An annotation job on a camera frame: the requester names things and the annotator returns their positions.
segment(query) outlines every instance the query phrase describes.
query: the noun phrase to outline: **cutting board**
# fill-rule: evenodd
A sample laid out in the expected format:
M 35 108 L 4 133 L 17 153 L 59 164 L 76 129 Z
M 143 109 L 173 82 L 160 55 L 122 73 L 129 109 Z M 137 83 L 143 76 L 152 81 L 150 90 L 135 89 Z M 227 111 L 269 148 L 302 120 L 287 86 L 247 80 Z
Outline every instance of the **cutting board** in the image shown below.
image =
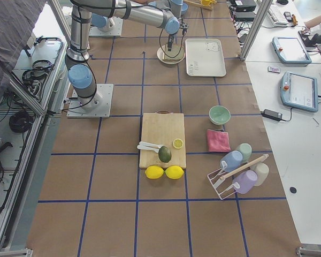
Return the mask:
M 181 149 L 172 146 L 176 138 L 183 140 Z M 168 163 L 161 162 L 154 151 L 140 150 L 140 168 L 157 165 L 167 168 L 177 165 L 186 168 L 186 142 L 184 133 L 184 114 L 143 114 L 141 141 L 166 145 L 171 151 L 171 160 Z

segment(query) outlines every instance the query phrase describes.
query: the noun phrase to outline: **tablet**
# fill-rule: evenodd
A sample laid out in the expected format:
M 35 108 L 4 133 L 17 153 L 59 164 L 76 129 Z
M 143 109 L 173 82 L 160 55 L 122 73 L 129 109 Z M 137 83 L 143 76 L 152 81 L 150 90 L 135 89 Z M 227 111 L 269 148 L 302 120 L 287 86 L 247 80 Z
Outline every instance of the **tablet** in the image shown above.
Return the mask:
M 274 37 L 272 45 L 282 63 L 298 65 L 311 63 L 303 43 L 296 37 Z
M 305 111 L 318 111 L 316 78 L 287 71 L 282 78 L 280 96 L 286 106 Z

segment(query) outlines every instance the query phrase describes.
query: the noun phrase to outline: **white desk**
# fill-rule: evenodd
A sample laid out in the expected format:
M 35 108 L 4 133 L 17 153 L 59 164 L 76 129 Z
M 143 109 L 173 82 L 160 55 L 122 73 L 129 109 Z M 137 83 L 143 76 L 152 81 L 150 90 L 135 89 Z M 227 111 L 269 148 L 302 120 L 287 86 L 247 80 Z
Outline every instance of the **white desk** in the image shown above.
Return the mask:
M 258 31 L 256 39 L 250 49 L 250 52 L 246 58 L 248 62 L 272 62 L 272 63 L 280 63 L 280 60 L 277 54 L 274 52 L 274 48 L 272 46 L 272 39 L 275 36 L 291 36 L 291 37 L 299 37 L 298 31 L 302 30 L 302 26 L 304 26 L 303 19 L 298 13 L 295 5 L 292 1 L 289 1 L 287 5 L 277 4 L 278 8 L 282 13 L 285 11 L 289 11 L 291 14 L 294 14 L 299 22 L 296 27 L 277 27 L 277 28 L 265 28 L 265 27 L 273 27 L 268 17 L 265 17 L 262 26 Z M 312 63 L 321 63 L 321 55 L 316 52 L 308 53 Z
M 279 91 L 285 71 L 317 78 L 321 95 L 321 64 L 276 64 L 280 74 L 267 72 L 268 65 L 271 63 L 246 62 L 261 110 L 282 112 L 283 119 L 289 119 L 290 109 L 282 105 Z M 321 104 L 317 113 L 293 110 L 288 123 L 263 120 L 300 241 L 321 244 Z M 291 186 L 297 189 L 296 194 L 290 192 Z

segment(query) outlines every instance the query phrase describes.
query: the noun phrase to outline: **tablet screen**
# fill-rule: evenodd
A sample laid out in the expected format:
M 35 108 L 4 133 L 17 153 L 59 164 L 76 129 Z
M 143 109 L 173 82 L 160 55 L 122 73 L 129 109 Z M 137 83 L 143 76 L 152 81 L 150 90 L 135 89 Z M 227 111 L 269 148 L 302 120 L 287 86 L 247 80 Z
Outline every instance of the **tablet screen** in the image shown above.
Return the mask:
M 282 52 L 280 52 L 280 55 L 286 61 L 309 60 L 297 38 L 279 37 L 278 43 L 283 48 Z
M 314 80 L 291 74 L 290 102 L 306 107 L 315 107 Z

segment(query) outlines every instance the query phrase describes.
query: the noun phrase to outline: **folded cloth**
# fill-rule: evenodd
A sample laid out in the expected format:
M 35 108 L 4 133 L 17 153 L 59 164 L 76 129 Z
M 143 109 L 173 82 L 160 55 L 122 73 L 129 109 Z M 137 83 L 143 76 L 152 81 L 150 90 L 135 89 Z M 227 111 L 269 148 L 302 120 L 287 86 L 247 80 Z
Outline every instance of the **folded cloth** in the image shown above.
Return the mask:
M 208 150 L 210 152 L 230 152 L 228 132 L 207 130 Z

